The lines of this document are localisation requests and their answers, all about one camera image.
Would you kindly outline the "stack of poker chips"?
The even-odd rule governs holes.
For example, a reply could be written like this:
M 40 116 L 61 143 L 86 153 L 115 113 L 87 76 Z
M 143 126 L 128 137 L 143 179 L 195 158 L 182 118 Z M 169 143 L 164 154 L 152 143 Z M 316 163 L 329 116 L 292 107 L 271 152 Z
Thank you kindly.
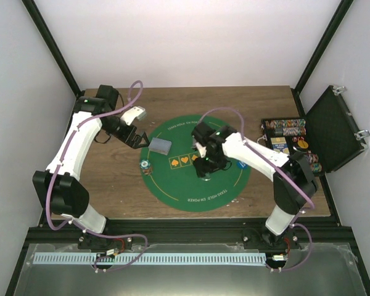
M 144 175 L 149 176 L 152 174 L 152 165 L 147 159 L 142 159 L 139 166 Z

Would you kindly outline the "blue small blind button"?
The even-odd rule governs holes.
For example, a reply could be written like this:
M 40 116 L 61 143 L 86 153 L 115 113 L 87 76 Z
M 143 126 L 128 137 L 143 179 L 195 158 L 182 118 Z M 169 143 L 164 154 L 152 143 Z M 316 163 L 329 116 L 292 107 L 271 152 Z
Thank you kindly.
M 241 170 L 246 170 L 248 168 L 248 165 L 244 162 L 241 162 L 240 160 L 237 161 L 237 167 Z

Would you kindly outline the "orange big blind button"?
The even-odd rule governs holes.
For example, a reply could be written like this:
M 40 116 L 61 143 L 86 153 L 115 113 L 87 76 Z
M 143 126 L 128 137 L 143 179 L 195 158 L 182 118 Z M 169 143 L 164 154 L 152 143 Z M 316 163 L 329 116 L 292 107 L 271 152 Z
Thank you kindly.
M 297 145 L 301 149 L 307 149 L 309 147 L 309 144 L 306 141 L 303 141 L 303 140 L 298 141 Z

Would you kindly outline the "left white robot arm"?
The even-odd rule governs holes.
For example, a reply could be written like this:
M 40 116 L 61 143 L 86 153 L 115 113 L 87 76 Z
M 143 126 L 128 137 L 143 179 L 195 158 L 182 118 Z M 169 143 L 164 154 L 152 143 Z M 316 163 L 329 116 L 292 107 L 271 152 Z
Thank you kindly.
M 66 224 L 79 227 L 92 234 L 92 242 L 100 249 L 113 244 L 113 232 L 108 230 L 109 220 L 90 204 L 89 192 L 80 183 L 85 158 L 96 136 L 105 131 L 132 149 L 147 147 L 146 133 L 138 134 L 135 120 L 141 120 L 146 110 L 136 106 L 143 91 L 139 85 L 135 96 L 117 109 L 120 93 L 112 86 L 101 85 L 96 96 L 81 96 L 75 102 L 70 126 L 52 162 L 32 177 L 35 191 L 45 211 L 49 227 L 58 231 Z

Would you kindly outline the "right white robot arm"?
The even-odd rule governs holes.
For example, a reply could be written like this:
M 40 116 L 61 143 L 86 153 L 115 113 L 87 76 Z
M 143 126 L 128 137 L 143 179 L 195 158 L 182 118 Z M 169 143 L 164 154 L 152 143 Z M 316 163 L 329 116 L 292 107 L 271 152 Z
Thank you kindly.
M 246 138 L 231 126 L 218 130 L 200 122 L 192 130 L 197 176 L 208 180 L 212 173 L 225 170 L 231 159 L 238 160 L 265 175 L 273 184 L 275 206 L 261 232 L 262 243 L 271 249 L 284 240 L 284 233 L 295 222 L 318 185 L 306 157 L 297 152 L 288 155 L 264 147 Z

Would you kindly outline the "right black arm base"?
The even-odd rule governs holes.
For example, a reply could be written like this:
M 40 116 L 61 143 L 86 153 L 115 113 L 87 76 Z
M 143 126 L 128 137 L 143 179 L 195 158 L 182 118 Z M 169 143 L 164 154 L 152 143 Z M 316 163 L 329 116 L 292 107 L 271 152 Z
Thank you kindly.
M 275 236 L 267 230 L 259 231 L 253 228 L 247 228 L 242 231 L 242 240 L 248 249 L 258 250 L 284 250 L 298 249 L 299 244 L 286 236 Z

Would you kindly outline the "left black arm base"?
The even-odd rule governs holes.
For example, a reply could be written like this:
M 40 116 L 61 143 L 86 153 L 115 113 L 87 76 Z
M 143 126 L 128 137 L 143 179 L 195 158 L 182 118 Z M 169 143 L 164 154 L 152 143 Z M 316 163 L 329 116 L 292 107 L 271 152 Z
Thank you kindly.
M 132 242 L 127 239 L 106 239 L 88 233 L 83 234 L 78 242 L 79 249 L 94 252 L 103 252 L 109 249 L 129 250 L 131 246 Z

